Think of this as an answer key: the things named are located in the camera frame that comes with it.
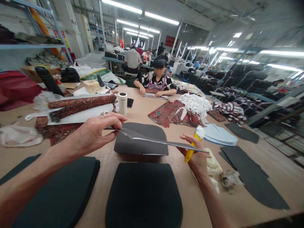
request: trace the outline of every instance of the cardboard box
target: cardboard box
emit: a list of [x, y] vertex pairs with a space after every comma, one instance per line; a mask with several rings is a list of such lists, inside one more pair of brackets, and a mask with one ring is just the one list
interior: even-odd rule
[[57, 66], [53, 66], [53, 65], [48, 65], [48, 64], [37, 64], [35, 66], [24, 66], [21, 67], [21, 69], [23, 70], [23, 72], [26, 74], [26, 76], [28, 76], [30, 79], [32, 79], [34, 82], [36, 83], [42, 83], [41, 78], [38, 76], [38, 74], [35, 71], [35, 67], [37, 66], [43, 66], [46, 69], [48, 69], [48, 71], [51, 73], [51, 75], [54, 74], [59, 74], [60, 73], [60, 68]]

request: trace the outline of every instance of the black thermos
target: black thermos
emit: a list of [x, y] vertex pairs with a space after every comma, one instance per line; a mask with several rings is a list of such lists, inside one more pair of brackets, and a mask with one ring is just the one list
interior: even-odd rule
[[43, 66], [37, 66], [35, 67], [35, 71], [37, 72], [38, 76], [41, 78], [47, 89], [54, 94], [58, 94], [64, 97], [63, 92], [57, 85], [56, 81], [50, 74], [50, 72]]

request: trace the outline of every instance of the striped fabric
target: striped fabric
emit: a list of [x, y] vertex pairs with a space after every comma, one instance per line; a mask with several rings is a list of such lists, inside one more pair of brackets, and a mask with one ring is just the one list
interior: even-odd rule
[[204, 130], [204, 140], [208, 142], [223, 146], [235, 146], [237, 144], [238, 139], [235, 136], [215, 124], [207, 124]]
[[225, 114], [229, 121], [236, 122], [239, 126], [247, 120], [243, 108], [236, 102], [213, 102], [213, 109], [219, 111], [222, 115]]
[[140, 54], [135, 49], [127, 51], [124, 56], [124, 60], [127, 62], [127, 66], [131, 69], [138, 68], [138, 64], [142, 62]]

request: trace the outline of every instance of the red sign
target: red sign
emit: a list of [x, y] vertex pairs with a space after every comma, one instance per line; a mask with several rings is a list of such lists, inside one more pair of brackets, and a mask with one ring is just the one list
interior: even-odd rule
[[[176, 41], [175, 48], [177, 48], [178, 40], [179, 39], [177, 39]], [[165, 46], [173, 47], [174, 41], [175, 41], [175, 37], [167, 36], [165, 41]]]

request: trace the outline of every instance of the black and white patterned shirt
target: black and white patterned shirt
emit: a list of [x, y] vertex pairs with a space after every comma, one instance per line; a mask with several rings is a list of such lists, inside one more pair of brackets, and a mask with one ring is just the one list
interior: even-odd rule
[[124, 60], [127, 62], [127, 66], [132, 69], [138, 68], [138, 64], [142, 62], [140, 54], [135, 49], [127, 51]]
[[[156, 76], [153, 73], [154, 73], [153, 71], [150, 72], [150, 74], [151, 74], [150, 75], [150, 77], [151, 77], [151, 83], [152, 84], [157, 84], [157, 85], [163, 85], [165, 78], [162, 76], [161, 79], [158, 82], [156, 82]], [[136, 79], [136, 80], [139, 81], [145, 88], [148, 88], [148, 86], [149, 86], [148, 74], [144, 74], [144, 75], [142, 75], [141, 78]], [[165, 84], [166, 84], [166, 87], [165, 87], [164, 91], [165, 90], [169, 90], [169, 89], [176, 89], [177, 90], [176, 85], [174, 85], [172, 83], [171, 78], [169, 78], [168, 76], [166, 76], [166, 82], [165, 82]]]

